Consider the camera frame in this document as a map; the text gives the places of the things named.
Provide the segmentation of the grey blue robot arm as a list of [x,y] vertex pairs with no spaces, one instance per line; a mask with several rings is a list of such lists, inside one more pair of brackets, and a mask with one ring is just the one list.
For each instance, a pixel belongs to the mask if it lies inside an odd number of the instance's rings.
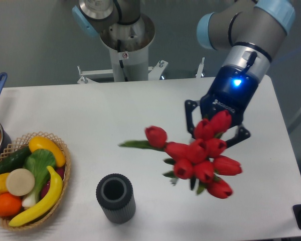
[[[152,20],[141,13],[139,1],[78,1],[72,9],[87,35],[98,36],[110,53],[116,82],[158,79],[159,67],[148,68],[148,48],[155,37]],[[192,112],[202,117],[226,110],[236,134],[231,147],[250,137],[243,115],[295,20],[290,1],[235,1],[220,13],[204,15],[196,35],[206,49],[229,49],[211,87],[200,100],[186,100],[187,130],[195,134]]]

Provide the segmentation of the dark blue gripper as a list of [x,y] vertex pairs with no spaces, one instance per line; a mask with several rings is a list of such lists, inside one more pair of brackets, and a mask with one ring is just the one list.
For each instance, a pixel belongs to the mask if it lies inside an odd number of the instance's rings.
[[257,90],[259,81],[242,71],[231,67],[222,67],[215,77],[206,95],[199,100],[185,101],[185,116],[188,133],[194,138],[193,111],[200,106],[202,117],[211,119],[220,111],[231,114],[231,124],[237,126],[234,137],[226,141],[230,148],[248,138],[250,131],[242,124],[244,112]]

